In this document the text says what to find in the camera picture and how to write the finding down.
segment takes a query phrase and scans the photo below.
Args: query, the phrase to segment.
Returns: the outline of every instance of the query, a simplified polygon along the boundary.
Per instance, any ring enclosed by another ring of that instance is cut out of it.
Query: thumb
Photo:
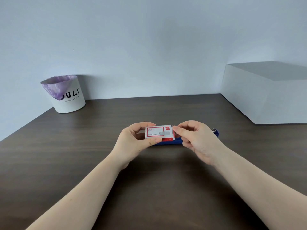
[[[180,136],[183,136],[185,138],[187,138],[189,141],[192,141],[192,132],[188,131],[184,128],[181,127],[177,127],[177,126],[173,126],[173,130],[179,134]]]
[[[152,145],[155,145],[157,143],[160,143],[162,141],[162,138],[157,137],[151,137],[148,139],[139,140],[141,145],[141,150],[144,150],[145,148],[148,148]]]

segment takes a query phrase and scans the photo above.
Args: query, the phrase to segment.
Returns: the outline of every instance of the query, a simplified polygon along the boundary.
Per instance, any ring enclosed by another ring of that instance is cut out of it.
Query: person's left arm
[[[118,173],[143,149],[161,138],[138,140],[137,133],[154,123],[135,123],[122,130],[112,152],[75,188],[31,224],[27,230],[90,230]]]

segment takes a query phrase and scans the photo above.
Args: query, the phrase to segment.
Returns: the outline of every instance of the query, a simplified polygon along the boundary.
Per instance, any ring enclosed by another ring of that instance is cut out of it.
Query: tabletop
[[[87,100],[51,108],[0,142],[0,229],[25,229],[150,121],[206,123],[266,173],[307,195],[307,125],[255,125],[220,94]],[[211,166],[182,145],[152,146],[120,172],[93,229],[266,229]]]

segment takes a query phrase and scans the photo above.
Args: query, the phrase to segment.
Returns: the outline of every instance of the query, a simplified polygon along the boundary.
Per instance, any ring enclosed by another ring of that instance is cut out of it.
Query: purple plastic bag
[[[76,79],[76,75],[56,76],[41,82],[43,88],[56,100],[62,100],[68,90],[71,80]]]

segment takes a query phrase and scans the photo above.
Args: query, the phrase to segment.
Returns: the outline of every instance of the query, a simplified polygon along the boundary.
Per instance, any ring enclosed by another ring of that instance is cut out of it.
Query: person
[[[140,130],[154,123],[123,129],[111,153],[75,188],[40,216],[27,230],[90,230],[118,173],[139,153],[161,138],[140,139]],[[269,229],[307,229],[307,197],[272,178],[227,148],[197,121],[173,127],[183,146],[213,166]]]

